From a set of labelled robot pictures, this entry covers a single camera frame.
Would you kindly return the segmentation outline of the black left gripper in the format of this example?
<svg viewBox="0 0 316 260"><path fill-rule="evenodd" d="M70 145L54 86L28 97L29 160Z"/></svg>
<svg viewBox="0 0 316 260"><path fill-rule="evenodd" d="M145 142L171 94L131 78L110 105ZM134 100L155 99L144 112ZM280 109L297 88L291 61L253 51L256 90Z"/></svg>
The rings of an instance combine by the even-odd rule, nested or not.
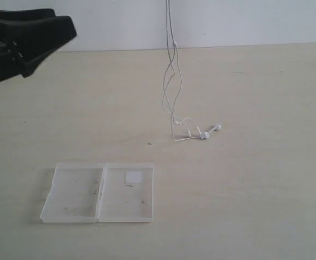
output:
<svg viewBox="0 0 316 260"><path fill-rule="evenodd" d="M51 8L0 10L0 82L31 76L76 35L71 17L56 16Z"/></svg>

